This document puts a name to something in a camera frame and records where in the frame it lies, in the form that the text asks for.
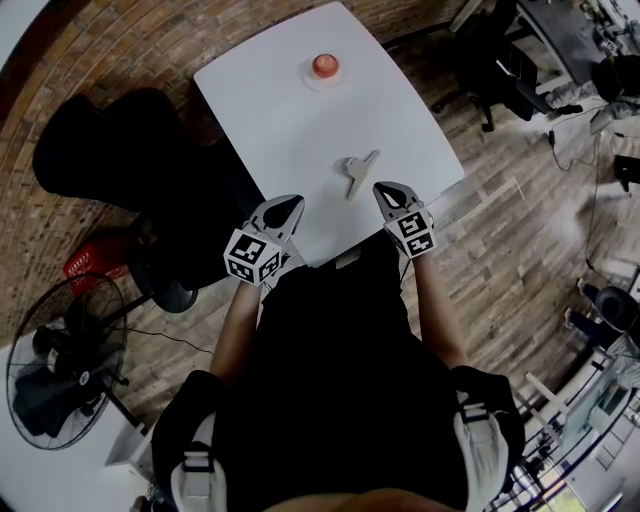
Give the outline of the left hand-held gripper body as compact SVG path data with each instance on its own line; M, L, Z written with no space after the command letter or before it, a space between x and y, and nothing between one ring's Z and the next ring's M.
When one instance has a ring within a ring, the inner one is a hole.
M297 194L262 202L227 244L223 253L227 273L253 286L276 273L304 207L304 198Z

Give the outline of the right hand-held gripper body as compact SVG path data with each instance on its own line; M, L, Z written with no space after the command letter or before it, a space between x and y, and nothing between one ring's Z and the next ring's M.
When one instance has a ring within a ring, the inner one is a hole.
M409 259L436 248L434 219L415 191L407 185L380 181L373 193L384 218L384 230Z

